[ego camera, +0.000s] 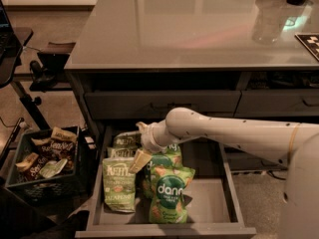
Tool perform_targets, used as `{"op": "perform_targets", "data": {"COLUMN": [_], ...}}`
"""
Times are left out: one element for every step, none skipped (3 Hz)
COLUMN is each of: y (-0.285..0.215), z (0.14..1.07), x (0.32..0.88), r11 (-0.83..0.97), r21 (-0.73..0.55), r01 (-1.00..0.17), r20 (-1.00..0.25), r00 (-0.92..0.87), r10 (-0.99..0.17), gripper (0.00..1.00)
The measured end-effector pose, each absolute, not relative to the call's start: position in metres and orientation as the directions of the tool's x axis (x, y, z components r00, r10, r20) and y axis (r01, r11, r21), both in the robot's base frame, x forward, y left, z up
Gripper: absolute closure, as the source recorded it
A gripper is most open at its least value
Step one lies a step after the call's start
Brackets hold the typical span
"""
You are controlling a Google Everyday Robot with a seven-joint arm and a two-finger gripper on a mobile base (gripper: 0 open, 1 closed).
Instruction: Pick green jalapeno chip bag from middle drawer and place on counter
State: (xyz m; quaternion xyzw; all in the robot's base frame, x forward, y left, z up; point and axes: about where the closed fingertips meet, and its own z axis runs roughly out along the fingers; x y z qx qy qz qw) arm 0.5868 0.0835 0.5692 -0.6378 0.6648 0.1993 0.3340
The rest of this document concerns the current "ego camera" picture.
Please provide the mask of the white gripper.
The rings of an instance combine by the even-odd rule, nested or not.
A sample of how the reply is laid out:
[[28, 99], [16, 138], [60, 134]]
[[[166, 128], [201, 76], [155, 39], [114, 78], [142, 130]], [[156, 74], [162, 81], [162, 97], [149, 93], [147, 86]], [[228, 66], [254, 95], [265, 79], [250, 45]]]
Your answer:
[[137, 123], [141, 134], [141, 144], [143, 148], [136, 151], [134, 161], [130, 166], [130, 173], [138, 173], [152, 159], [152, 153], [164, 151], [164, 147], [160, 146], [154, 137], [154, 129], [156, 123], [146, 124], [142, 121]]

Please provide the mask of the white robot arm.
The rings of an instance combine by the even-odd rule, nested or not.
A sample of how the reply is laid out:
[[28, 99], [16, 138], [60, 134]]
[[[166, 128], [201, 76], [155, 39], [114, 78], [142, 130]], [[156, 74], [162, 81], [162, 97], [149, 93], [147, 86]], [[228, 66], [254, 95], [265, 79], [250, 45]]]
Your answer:
[[139, 172], [153, 153], [199, 137], [288, 167], [278, 239], [319, 239], [319, 125], [254, 119], [223, 119], [175, 108], [160, 122], [137, 124], [143, 148], [130, 172]]

